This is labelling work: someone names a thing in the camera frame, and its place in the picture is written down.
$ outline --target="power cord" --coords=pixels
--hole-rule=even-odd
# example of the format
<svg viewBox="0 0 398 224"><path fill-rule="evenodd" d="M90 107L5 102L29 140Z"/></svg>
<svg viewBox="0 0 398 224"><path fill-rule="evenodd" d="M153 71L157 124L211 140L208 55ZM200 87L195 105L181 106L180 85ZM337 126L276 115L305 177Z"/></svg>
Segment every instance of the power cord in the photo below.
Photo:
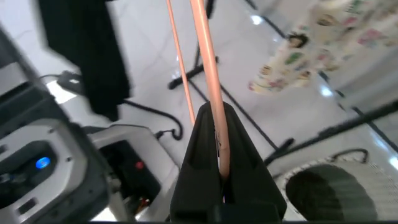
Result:
<svg viewBox="0 0 398 224"><path fill-rule="evenodd" d="M62 88L66 89L68 91L74 92L74 93L76 93L78 95L81 95L81 96L85 95L84 92L83 92L83 89L82 89L82 87L80 85L80 82L81 82L81 76L80 75L77 75L77 74L72 73L72 72L64 71L64 72L62 72L61 75L48 74L48 75L43 75L43 76L41 76L39 78L43 79L43 78L49 78L49 77L57 78L57 83ZM171 114L168 114L166 112L154 109L154 108L150 108L148 106L140 105L140 104L135 103L133 101L124 100L123 103L128 105L128 106L132 106L132 107L138 108L140 110L144 110L144 111L148 111L150 113L154 113L154 114L157 114L157 115L164 116L166 118L169 118L169 119L173 120L177 124L177 126L179 128L178 134L176 133L176 129L170 129L170 130L166 130L166 131L159 131L159 132L155 133L155 137L157 139L160 139L164 135L164 133L167 133L167 132L170 132L172 134L173 138L175 140L177 140L177 141L180 141L182 139L182 137L183 137L183 126L182 126L182 123L175 116L173 116Z"/></svg>

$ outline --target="black fabric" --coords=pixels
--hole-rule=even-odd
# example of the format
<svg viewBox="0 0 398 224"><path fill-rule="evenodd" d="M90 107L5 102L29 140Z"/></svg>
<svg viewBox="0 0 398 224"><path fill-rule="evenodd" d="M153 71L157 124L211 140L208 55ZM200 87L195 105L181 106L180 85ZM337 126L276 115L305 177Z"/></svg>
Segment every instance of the black fabric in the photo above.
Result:
<svg viewBox="0 0 398 224"><path fill-rule="evenodd" d="M130 86L104 1L38 0L51 49L77 65L91 109L119 119Z"/></svg>
<svg viewBox="0 0 398 224"><path fill-rule="evenodd" d="M372 199L354 176L332 165L294 175L286 185L290 202L308 221L374 221Z"/></svg>

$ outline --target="blue light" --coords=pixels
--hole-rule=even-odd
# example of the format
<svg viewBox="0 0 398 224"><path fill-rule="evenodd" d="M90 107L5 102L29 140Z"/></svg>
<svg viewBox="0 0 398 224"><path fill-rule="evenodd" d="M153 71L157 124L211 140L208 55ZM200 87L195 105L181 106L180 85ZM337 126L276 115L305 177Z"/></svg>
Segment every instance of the blue light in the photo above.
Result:
<svg viewBox="0 0 398 224"><path fill-rule="evenodd" d="M36 168L44 169L50 164L50 159L48 157L43 157L36 162Z"/></svg>

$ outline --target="gray machine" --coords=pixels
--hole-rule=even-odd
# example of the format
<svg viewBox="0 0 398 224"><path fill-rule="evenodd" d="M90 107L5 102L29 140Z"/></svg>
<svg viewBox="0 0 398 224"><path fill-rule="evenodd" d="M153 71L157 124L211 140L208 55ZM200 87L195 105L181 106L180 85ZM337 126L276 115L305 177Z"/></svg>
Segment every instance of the gray machine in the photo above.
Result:
<svg viewBox="0 0 398 224"><path fill-rule="evenodd" d="M127 185L103 154L119 145L136 163L121 171L136 175ZM71 123L0 29L1 223L87 222L104 210L117 221L164 221L178 172L147 128L87 135ZM152 197L139 209L135 190Z"/></svg>

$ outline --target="glowing blue led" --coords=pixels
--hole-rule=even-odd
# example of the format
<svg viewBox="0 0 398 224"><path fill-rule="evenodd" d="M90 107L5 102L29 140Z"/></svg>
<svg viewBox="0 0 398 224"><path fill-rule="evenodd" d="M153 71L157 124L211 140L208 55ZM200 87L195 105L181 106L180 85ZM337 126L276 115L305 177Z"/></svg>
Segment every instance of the glowing blue led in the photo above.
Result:
<svg viewBox="0 0 398 224"><path fill-rule="evenodd" d="M50 164L50 159L48 157L43 157L36 162L36 168L43 169Z"/></svg>

